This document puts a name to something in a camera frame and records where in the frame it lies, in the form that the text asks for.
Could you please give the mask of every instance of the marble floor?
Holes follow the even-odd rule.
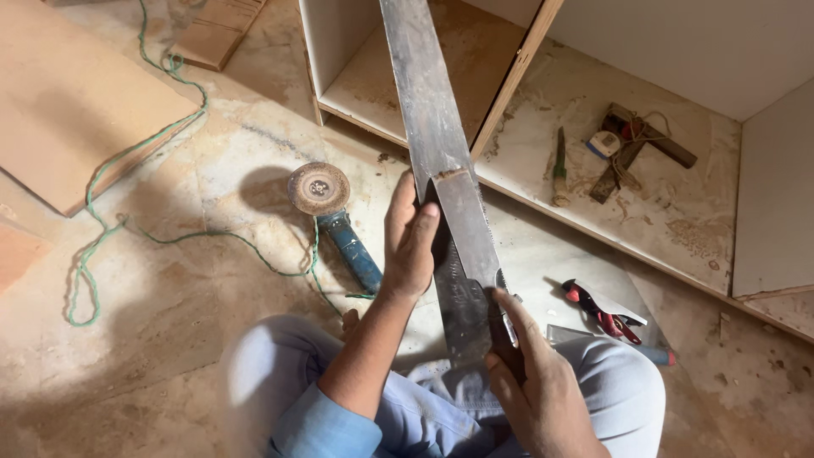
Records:
[[[162,77],[138,57],[137,0],[54,2],[72,4],[59,11]],[[203,2],[146,4],[147,52],[157,55]],[[314,124],[296,5],[269,0],[223,73],[182,70],[207,89],[211,108],[98,199],[105,218],[128,214],[165,239],[234,231],[281,271],[302,271],[313,227],[288,203],[285,185],[300,165],[328,161],[348,176],[348,212],[383,265],[382,217],[408,167],[405,150],[336,118]],[[194,90],[176,89],[198,101]],[[654,317],[652,338],[665,339],[679,361],[662,369],[660,456],[814,456],[809,344],[507,196],[484,189],[484,199],[506,277],[541,323],[579,317],[557,290],[574,277]],[[86,212],[62,218],[5,174],[0,214],[54,247],[0,296],[0,456],[224,456],[215,403],[224,345],[255,320],[281,313],[339,334],[336,314],[310,279],[275,275],[239,241],[165,246],[132,229],[109,239],[90,263],[102,301],[98,322],[72,328],[65,319],[72,269],[98,224]],[[364,311],[366,301],[343,297],[357,287],[335,251],[322,244],[319,253],[331,301]],[[91,313],[82,286],[76,318]],[[413,313],[396,364],[443,353],[430,293]]]

